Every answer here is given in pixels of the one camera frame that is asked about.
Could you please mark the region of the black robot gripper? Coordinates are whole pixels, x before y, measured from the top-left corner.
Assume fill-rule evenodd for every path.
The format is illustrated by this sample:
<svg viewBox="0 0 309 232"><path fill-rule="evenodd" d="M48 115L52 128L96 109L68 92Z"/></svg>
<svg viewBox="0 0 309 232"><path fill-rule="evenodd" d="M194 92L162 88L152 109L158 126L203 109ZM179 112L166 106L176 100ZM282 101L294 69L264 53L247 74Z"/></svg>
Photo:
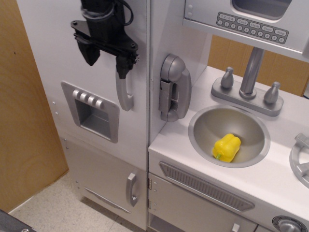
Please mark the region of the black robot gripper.
<svg viewBox="0 0 309 232"><path fill-rule="evenodd" d="M75 40L87 64L93 66L100 51L107 52L117 56L116 71L120 79L125 79L140 59L137 43L125 32L125 26L130 25L133 19L134 16L131 16L126 22L124 16L114 15L108 19L72 21Z"/></svg>

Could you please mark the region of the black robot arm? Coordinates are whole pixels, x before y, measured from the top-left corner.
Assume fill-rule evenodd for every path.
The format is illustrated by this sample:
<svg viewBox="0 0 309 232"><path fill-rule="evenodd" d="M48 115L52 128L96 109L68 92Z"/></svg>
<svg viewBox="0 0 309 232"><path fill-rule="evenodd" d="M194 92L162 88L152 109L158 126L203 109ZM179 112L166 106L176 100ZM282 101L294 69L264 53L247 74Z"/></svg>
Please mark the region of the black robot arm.
<svg viewBox="0 0 309 232"><path fill-rule="evenodd" d="M125 32L134 14L124 0L83 0L81 13L85 21L74 20L71 27L86 62L92 66L100 51L116 56L116 71L125 79L139 59L138 44Z"/></svg>

